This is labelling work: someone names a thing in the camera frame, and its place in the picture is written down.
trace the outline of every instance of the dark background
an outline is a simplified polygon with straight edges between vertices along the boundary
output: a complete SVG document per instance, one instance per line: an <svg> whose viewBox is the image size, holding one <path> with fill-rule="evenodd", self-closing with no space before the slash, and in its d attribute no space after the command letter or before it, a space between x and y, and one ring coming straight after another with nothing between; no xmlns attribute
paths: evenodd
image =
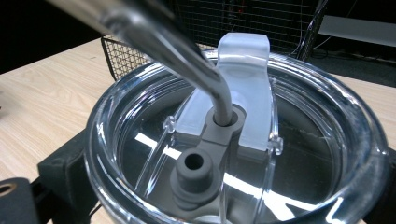
<svg viewBox="0 0 396 224"><path fill-rule="evenodd" d="M0 74L100 37L42 0L2 1L0 29Z"/></svg>
<svg viewBox="0 0 396 224"><path fill-rule="evenodd" d="M345 17L355 0L331 0L327 15ZM349 18L396 23L393 0L358 0ZM101 35L45 1L3 1L0 74L71 49ZM318 36L320 43L327 36ZM395 48L332 37L322 49L394 60Z"/></svg>

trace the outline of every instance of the transparent lid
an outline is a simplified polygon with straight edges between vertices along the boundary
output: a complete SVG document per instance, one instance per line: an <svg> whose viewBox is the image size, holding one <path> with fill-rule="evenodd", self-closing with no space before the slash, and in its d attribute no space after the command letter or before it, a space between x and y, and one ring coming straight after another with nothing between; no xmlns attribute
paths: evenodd
<svg viewBox="0 0 396 224"><path fill-rule="evenodd" d="M205 54L217 61L215 50ZM350 223L364 216L388 175L387 142L373 112L309 64L270 54L267 71L273 95L265 150L241 146L248 112L240 105L222 131L209 109L199 134L179 132L194 88L160 64L115 83L86 130L89 176L111 216L147 223Z"/></svg>

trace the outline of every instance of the clear plastic container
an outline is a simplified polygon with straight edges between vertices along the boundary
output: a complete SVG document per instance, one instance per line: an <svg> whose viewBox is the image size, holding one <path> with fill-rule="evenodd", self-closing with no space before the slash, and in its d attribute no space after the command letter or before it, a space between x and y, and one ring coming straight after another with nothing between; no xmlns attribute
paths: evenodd
<svg viewBox="0 0 396 224"><path fill-rule="evenodd" d="M216 62L215 50L205 54ZM86 162L93 188L114 220L353 223L362 218L388 176L387 141L375 115L356 93L307 63L271 54L268 76L281 154L246 156L232 139L219 173L206 180L217 181L219 190L195 205L181 205L171 181L177 159L200 144L174 130L194 88L158 63L143 65L110 87L87 125ZM201 166L199 160L190 164L192 170Z"/></svg>

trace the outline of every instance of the container opening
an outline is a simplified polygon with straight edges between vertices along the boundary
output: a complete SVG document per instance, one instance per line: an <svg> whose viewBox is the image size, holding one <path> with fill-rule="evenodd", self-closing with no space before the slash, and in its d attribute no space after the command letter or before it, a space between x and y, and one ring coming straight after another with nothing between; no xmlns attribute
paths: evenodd
<svg viewBox="0 0 396 224"><path fill-rule="evenodd" d="M186 164L187 168L189 168L190 170L198 170L204 164L204 159L202 158L201 155L191 154L188 157L186 157L184 163Z"/></svg>

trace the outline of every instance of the cable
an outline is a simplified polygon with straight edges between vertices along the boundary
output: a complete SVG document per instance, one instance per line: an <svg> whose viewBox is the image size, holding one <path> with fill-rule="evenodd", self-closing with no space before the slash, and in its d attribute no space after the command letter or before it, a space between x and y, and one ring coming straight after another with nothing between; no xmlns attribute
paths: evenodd
<svg viewBox="0 0 396 224"><path fill-rule="evenodd" d="M295 51L300 48L302 40L303 40L303 0L301 0L301 4L300 4L300 40L298 42L296 49L288 56L294 54Z"/></svg>

